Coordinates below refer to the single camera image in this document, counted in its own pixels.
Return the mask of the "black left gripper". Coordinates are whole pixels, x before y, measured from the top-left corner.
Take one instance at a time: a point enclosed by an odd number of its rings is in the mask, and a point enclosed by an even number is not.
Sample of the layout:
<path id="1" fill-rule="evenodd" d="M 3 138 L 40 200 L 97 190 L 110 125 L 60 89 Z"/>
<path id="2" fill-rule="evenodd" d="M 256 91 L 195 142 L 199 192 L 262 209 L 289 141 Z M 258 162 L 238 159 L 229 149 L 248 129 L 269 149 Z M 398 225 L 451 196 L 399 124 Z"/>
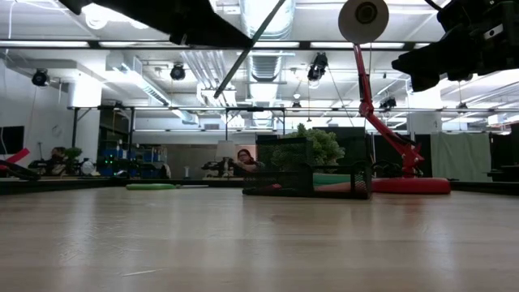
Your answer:
<path id="1" fill-rule="evenodd" d="M 76 15 L 84 15 L 87 25 L 138 20 L 169 35 L 177 45 L 210 47 L 250 47 L 252 39 L 212 8 L 209 0 L 136 0 L 133 19 L 90 0 L 58 0 Z"/>

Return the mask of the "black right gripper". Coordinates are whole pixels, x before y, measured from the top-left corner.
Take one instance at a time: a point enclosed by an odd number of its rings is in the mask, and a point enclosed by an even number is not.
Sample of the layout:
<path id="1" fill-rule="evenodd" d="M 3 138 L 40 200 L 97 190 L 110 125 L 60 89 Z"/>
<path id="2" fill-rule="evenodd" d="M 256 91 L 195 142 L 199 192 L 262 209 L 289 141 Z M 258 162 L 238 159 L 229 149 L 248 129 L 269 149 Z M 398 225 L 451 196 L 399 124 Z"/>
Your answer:
<path id="1" fill-rule="evenodd" d="M 472 74 L 518 68 L 518 1 L 453 0 L 437 14 L 444 35 L 420 49 L 401 54 L 392 68 L 411 77 L 414 92 L 430 87 L 427 79 L 450 80 Z"/>

